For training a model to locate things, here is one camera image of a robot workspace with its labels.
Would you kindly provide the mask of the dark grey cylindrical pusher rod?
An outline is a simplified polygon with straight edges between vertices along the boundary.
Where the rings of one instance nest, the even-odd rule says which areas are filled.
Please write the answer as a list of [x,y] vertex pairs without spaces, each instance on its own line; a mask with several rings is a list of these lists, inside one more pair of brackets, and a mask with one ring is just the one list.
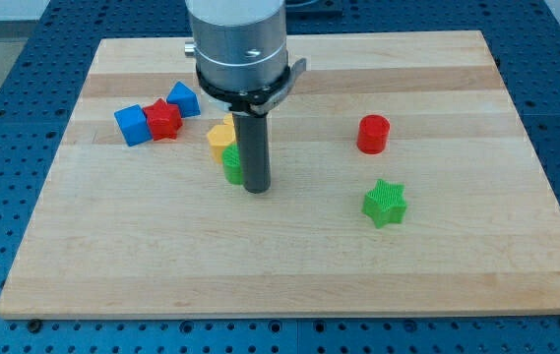
[[233,115],[236,142],[246,191],[261,194],[271,186],[267,116]]

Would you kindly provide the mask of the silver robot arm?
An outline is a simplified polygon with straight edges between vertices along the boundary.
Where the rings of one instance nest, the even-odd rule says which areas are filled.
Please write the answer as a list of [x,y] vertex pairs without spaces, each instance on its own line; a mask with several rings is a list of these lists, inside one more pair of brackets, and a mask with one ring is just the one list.
[[263,105],[287,82],[283,0],[186,0],[202,89],[233,114],[244,189],[271,186]]

